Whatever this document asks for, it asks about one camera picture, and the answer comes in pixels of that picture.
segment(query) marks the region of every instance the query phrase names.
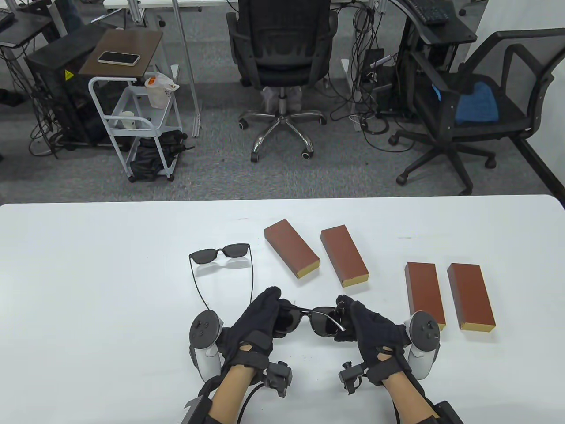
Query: white vr controller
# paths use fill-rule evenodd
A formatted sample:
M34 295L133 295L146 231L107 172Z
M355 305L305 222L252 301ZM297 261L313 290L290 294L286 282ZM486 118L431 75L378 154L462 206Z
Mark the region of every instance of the white vr controller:
M223 321L212 310L198 314L190 327L190 358L204 382L220 375L221 361L218 338ZM411 347L408 364L417 380L426 378L440 350L440 329L427 312L419 311L404 322Z

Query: black bag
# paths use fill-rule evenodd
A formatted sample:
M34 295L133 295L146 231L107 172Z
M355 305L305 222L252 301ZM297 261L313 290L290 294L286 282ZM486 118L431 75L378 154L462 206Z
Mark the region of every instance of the black bag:
M182 140L183 136L180 131L167 132L159 138L167 166L171 166L180 152L194 149L194 146L187 148ZM129 165L136 180L155 180L157 173L164 168L155 140L152 137L140 139L136 158Z

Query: gray carpet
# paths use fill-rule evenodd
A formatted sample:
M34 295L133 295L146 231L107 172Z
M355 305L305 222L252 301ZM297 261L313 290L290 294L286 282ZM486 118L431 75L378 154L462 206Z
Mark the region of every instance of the gray carpet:
M465 20L478 25L482 7L470 10ZM395 183L396 176L425 151L416 145L401 153L383 153L371 148L360 133L353 131L348 119L301 124L315 143L315 157L300 157L301 142L285 130L277 131L263 145L259 163L252 164L249 154L254 136L264 124L252 123L239 130L237 115L260 107L260 95L239 83L231 60L225 27L229 7L202 13L184 14L189 49L194 64L197 93L203 101L202 129L198 139L189 139L194 150L181 155L175 181L160 179L151 183L131 184L123 174L113 150L79 149L62 151L53 157L32 157L28 151L29 132L34 126L28 104L15 109L0 106L0 204L13 202L84 202L215 200L256 198L317 198L373 196L445 196L457 194L463 187L445 157L415 172L405 187ZM100 6L81 5L86 19L103 12ZM172 15L163 12L167 50L180 56L180 44ZM340 29L334 41L330 75L345 92L339 58L351 49L352 11L340 13ZM387 53L397 51L404 17L392 5L383 19L379 40ZM461 49L458 60L464 58ZM6 70L0 69L0 86L10 87ZM331 90L320 92L331 96ZM338 103L315 90L304 93L303 107L331 111ZM192 99L186 87L178 93L181 115L187 132L192 127ZM371 122L377 128L376 121ZM390 148L389 134L370 136L370 141ZM478 145L497 153L498 167L484 168L481 158L464 155L463 160L475 184L474 194L548 193L541 180L509 140L489 141Z

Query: sunglasses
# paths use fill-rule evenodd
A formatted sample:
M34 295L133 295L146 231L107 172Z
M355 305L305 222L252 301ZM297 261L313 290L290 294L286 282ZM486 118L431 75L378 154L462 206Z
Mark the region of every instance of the sunglasses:
M202 299L202 302L206 306L206 309L210 309L210 308L208 307L208 304L202 297L202 294L200 293L200 289L198 288L198 284L196 283L196 277L194 276L194 269L192 268L192 261L194 261L199 265L210 263L218 257L218 252L222 252L224 256L228 258L242 258L245 255L247 255L247 252L249 252L249 257L251 259L251 294L249 295L249 303L251 303L251 299L253 298L253 279L254 279L253 255L251 254L251 246L248 243L228 244L223 249L203 249L188 255L188 259L190 262L190 270L192 272L192 279L194 280L196 291L198 292L200 299Z
M344 314L343 308L333 306L306 309L295 305L281 305L275 323L275 333L281 336L291 333L296 330L302 317L308 317L314 333L322 337L334 337L339 331L345 331L345 328L339 323Z

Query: blue cushion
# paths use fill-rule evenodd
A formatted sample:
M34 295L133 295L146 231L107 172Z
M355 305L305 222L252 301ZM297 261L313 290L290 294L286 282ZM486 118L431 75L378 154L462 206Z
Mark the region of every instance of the blue cushion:
M441 92L435 85L433 90L441 101ZM490 87L485 83L476 83L473 94L463 94L459 99L455 122L498 122L498 105Z

